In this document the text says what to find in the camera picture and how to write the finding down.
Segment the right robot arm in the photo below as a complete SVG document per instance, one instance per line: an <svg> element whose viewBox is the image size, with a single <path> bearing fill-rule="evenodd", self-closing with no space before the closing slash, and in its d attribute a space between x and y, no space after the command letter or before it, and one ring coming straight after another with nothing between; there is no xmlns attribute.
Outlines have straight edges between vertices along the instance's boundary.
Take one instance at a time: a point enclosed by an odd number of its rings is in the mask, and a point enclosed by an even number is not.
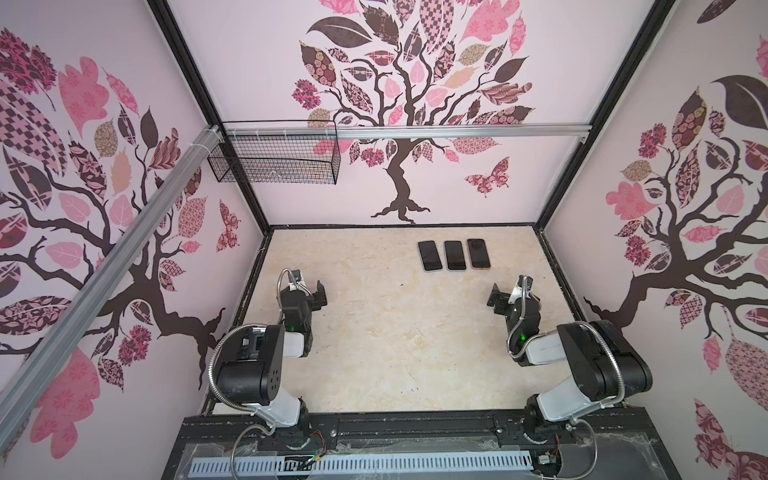
<svg viewBox="0 0 768 480"><path fill-rule="evenodd" d="M527 434L573 424L651 389L648 364L611 322L572 321L542 332L541 302L532 285L533 279L522 275L510 293L493 285L487 300L505 319L505 346L514 362L522 367L565 362L569 367L565 380L526 401L522 424Z"/></svg>

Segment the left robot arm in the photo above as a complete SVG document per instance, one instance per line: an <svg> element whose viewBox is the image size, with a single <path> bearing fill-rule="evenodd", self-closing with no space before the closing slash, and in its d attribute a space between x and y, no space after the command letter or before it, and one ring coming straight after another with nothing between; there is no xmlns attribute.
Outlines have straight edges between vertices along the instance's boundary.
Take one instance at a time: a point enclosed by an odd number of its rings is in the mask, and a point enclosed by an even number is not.
<svg viewBox="0 0 768 480"><path fill-rule="evenodd" d="M260 417L276 429L310 431L303 400L281 386L283 360L305 358L313 345L312 316L327 305L322 283L314 292L286 287L279 292L281 319L274 325L243 324L218 343L207 368L218 402Z"/></svg>

